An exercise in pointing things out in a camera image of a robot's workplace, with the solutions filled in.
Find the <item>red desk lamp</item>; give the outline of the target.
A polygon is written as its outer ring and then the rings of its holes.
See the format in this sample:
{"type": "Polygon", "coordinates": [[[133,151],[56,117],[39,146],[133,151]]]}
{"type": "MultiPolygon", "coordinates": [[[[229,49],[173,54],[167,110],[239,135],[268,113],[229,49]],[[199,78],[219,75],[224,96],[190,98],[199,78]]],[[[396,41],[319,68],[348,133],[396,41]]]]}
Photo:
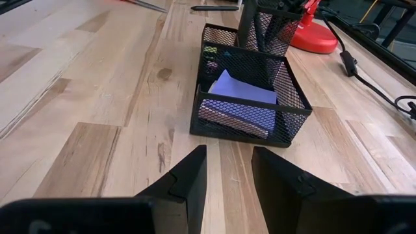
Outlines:
{"type": "Polygon", "coordinates": [[[305,13],[291,40],[291,46],[311,53],[330,54],[335,51],[338,39],[329,28],[313,22],[319,3],[320,0],[306,0],[305,13]]]}

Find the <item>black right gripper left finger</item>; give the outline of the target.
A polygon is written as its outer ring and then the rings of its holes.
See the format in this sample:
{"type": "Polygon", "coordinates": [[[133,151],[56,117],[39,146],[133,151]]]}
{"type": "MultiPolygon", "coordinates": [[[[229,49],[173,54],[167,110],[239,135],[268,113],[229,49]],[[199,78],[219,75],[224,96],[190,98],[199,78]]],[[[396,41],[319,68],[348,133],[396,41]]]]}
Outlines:
{"type": "Polygon", "coordinates": [[[207,194],[207,146],[199,145],[139,192],[151,208],[153,234],[201,234],[207,194]]]}

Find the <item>purple sticky note pad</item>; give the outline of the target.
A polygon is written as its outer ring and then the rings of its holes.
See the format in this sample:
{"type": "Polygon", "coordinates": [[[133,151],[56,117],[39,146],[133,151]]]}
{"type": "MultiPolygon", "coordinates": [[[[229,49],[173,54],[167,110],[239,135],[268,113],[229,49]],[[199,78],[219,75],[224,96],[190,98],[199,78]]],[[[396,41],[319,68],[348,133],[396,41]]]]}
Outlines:
{"type": "MultiPolygon", "coordinates": [[[[211,85],[209,89],[210,94],[216,94],[221,96],[227,96],[232,98],[239,98],[239,99],[247,99],[251,101],[258,101],[262,103],[269,103],[275,104],[277,95],[273,91],[269,91],[263,88],[256,87],[254,85],[250,85],[248,83],[238,81],[230,74],[227,70],[224,70],[217,81],[211,85]]],[[[213,99],[204,99],[202,103],[208,101],[209,103],[234,103],[234,102],[227,102],[227,101],[219,101],[213,99]]],[[[276,112],[273,109],[268,109],[274,111],[274,120],[276,116],[276,112]]]]}

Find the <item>black standing desk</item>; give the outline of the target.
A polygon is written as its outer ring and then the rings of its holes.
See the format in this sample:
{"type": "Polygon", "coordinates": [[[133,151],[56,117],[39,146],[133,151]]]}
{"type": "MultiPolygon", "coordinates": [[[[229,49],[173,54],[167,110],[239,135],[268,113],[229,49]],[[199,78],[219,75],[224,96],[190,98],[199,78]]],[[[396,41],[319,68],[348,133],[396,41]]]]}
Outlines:
{"type": "Polygon", "coordinates": [[[391,42],[398,36],[407,22],[416,13],[416,0],[377,0],[376,2],[383,4],[382,9],[374,20],[374,23],[379,27],[394,7],[403,8],[405,10],[401,18],[396,22],[395,26],[382,42],[382,46],[389,47],[391,42]]]}

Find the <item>black frame foot bracket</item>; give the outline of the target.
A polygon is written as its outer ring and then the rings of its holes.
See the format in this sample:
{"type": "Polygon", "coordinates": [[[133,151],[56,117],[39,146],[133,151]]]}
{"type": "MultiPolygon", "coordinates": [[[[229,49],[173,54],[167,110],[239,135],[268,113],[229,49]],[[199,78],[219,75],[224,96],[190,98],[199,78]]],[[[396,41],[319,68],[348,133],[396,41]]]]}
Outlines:
{"type": "Polygon", "coordinates": [[[380,27],[375,23],[356,23],[351,25],[354,32],[362,34],[371,40],[376,41],[380,35],[380,27]]]}

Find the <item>black mesh desk organizer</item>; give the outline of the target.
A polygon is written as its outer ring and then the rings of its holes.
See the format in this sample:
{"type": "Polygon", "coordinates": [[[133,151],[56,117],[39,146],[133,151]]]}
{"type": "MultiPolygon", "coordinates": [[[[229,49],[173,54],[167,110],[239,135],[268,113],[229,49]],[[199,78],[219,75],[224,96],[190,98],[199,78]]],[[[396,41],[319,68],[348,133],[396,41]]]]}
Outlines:
{"type": "Polygon", "coordinates": [[[279,0],[245,0],[236,29],[206,24],[201,35],[200,61],[196,79],[194,103],[190,119],[193,135],[223,138],[252,144],[289,147],[312,108],[290,67],[285,54],[298,24],[305,13],[294,14],[277,9],[279,0]],[[258,13],[264,46],[259,49],[254,30],[254,14],[258,13]],[[217,48],[216,56],[205,56],[205,46],[217,48]],[[222,56],[231,53],[230,58],[222,56]],[[206,72],[206,64],[216,62],[215,73],[206,72]],[[224,70],[232,78],[276,93],[275,104],[210,94],[209,89],[224,70]],[[244,133],[224,125],[203,120],[198,111],[204,99],[234,102],[276,112],[274,129],[266,138],[244,133]]]}

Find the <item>red-handled scissors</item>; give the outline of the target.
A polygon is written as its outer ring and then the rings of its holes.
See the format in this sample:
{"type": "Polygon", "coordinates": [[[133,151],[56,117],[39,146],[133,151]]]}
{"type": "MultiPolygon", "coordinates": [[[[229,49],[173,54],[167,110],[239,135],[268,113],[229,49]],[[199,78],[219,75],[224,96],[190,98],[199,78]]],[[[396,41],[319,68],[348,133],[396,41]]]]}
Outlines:
{"type": "Polygon", "coordinates": [[[147,2],[144,2],[142,0],[122,0],[122,1],[126,1],[126,2],[135,4],[135,5],[144,7],[144,8],[148,8],[148,9],[151,9],[151,10],[156,10],[158,12],[167,13],[166,9],[161,8],[159,6],[155,6],[155,5],[147,3],[147,2]]]}

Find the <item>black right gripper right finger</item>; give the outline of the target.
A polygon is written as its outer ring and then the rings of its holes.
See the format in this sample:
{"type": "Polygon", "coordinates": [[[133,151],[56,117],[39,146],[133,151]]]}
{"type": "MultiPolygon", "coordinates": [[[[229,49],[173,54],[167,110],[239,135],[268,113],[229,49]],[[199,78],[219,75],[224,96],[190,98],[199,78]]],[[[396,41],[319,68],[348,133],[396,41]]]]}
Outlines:
{"type": "Polygon", "coordinates": [[[295,234],[302,202],[308,198],[352,197],[264,147],[253,149],[252,172],[269,234],[295,234]]]}

